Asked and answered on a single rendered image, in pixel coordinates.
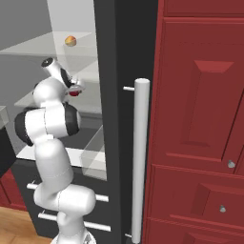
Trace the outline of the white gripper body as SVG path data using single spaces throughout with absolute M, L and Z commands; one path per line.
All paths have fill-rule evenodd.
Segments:
M 82 79 L 76 79 L 71 84 L 68 92 L 81 91 L 81 93 L 86 89 L 85 82 Z

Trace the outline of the glass fridge shelf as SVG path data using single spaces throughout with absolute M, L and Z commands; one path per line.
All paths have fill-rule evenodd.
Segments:
M 68 47 L 68 36 L 76 39 L 76 45 Z M 35 55 L 35 56 L 96 56 L 95 34 L 80 31 L 51 31 L 28 41 L 0 51 L 0 54 Z
M 62 68 L 64 70 L 64 68 L 55 58 L 53 58 L 52 63 L 53 64 L 51 64 L 51 66 L 53 67 L 53 69 L 60 70 L 60 68 Z M 76 79 L 82 79 L 85 82 L 86 89 L 78 96 L 70 96 L 67 91 L 64 101 L 68 101 L 80 112 L 102 114 L 98 61 L 95 60 L 87 63 L 88 64 L 84 63 L 85 65 L 82 65 L 80 67 L 81 70 L 79 72 L 75 71 L 74 74 L 72 74 L 72 72 L 69 73 L 68 71 L 66 71 L 67 75 L 72 78 L 72 82 Z M 21 108 L 35 107 L 32 98 L 32 92 L 36 84 L 42 81 L 40 77 L 41 76 L 39 75 L 34 80 L 34 82 L 28 83 L 28 93 L 20 98 L 17 102 L 15 102 L 14 106 Z

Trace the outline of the yellow orange mango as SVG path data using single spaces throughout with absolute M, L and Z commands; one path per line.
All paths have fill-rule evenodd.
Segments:
M 72 35 L 68 36 L 66 39 L 65 39 L 65 44 L 68 46 L 68 47 L 73 47 L 76 45 L 76 38 Z

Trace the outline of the black fridge door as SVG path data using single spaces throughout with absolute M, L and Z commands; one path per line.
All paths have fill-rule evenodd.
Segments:
M 16 160 L 16 155 L 6 129 L 9 117 L 6 106 L 0 106 L 0 178 Z
M 137 78 L 153 78 L 158 0 L 93 0 L 112 231 L 126 244 L 132 225 L 132 150 Z

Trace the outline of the white fridge shelf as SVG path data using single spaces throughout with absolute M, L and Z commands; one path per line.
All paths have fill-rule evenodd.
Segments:
M 106 157 L 104 152 L 67 148 L 67 153 L 70 157 L 71 164 L 75 167 L 92 168 L 101 171 L 106 170 Z M 34 147 L 24 147 L 16 157 L 34 160 Z

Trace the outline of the clear fridge bin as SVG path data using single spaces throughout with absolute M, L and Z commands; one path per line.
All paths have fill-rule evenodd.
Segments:
M 103 127 L 95 133 L 81 153 L 82 173 L 99 180 L 107 180 Z

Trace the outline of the red panelled cupboard door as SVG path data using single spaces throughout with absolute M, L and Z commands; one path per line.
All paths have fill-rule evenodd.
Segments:
M 162 30 L 152 163 L 224 173 L 244 96 L 244 20 L 165 18 Z

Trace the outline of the red low cupboard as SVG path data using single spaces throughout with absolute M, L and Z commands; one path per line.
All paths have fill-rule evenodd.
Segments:
M 0 207 L 20 211 L 27 209 L 11 170 L 0 178 Z

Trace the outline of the red cupboard drawer front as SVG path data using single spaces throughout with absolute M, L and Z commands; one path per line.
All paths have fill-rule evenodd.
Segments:
M 244 230 L 243 176 L 153 166 L 150 197 L 149 217 Z
M 244 244 L 244 234 L 148 219 L 144 244 Z

